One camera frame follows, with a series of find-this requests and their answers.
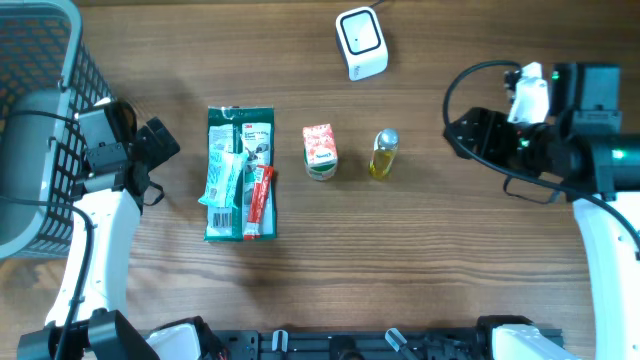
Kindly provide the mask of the small yellow oil bottle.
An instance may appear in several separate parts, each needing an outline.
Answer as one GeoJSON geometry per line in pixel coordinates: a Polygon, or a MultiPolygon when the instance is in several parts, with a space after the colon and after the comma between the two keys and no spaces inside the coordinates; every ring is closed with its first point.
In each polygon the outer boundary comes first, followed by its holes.
{"type": "Polygon", "coordinates": [[[375,137],[369,172],[376,179],[386,177],[399,148],[399,134],[396,129],[386,128],[375,137]]]}

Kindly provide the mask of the green 3M product package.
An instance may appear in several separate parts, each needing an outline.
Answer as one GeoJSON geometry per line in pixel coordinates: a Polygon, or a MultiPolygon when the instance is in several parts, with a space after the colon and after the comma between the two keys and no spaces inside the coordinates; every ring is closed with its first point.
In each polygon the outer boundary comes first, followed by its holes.
{"type": "Polygon", "coordinates": [[[207,178],[198,199],[207,208],[206,242],[277,236],[274,119],[271,107],[208,109],[207,178]]]}

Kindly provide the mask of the orange small carton box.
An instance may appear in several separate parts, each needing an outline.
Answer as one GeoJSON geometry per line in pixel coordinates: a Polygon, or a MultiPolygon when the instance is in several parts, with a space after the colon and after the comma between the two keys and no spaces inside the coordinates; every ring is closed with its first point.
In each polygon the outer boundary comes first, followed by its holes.
{"type": "Polygon", "coordinates": [[[309,166],[324,166],[338,160],[334,133],[330,124],[304,127],[302,135],[309,166]]]}

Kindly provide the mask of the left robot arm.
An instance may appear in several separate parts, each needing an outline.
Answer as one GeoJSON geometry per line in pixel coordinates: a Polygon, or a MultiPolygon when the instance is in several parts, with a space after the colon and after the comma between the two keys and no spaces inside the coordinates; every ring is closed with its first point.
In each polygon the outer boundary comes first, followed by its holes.
{"type": "Polygon", "coordinates": [[[86,144],[68,210],[75,222],[63,283],[43,329],[21,336],[20,359],[155,359],[124,313],[133,236],[150,173],[180,147],[157,118],[143,127],[125,101],[75,115],[86,144]]]}

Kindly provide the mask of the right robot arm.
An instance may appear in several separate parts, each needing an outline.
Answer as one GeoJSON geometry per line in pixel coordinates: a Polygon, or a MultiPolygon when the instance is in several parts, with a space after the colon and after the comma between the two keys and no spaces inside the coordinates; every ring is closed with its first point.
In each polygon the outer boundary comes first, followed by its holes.
{"type": "Polygon", "coordinates": [[[589,268],[598,359],[639,356],[639,137],[621,131],[620,68],[606,63],[475,64],[448,86],[443,136],[460,158],[565,195],[589,268]],[[474,107],[449,114],[458,85],[503,67],[508,113],[474,107]]]}

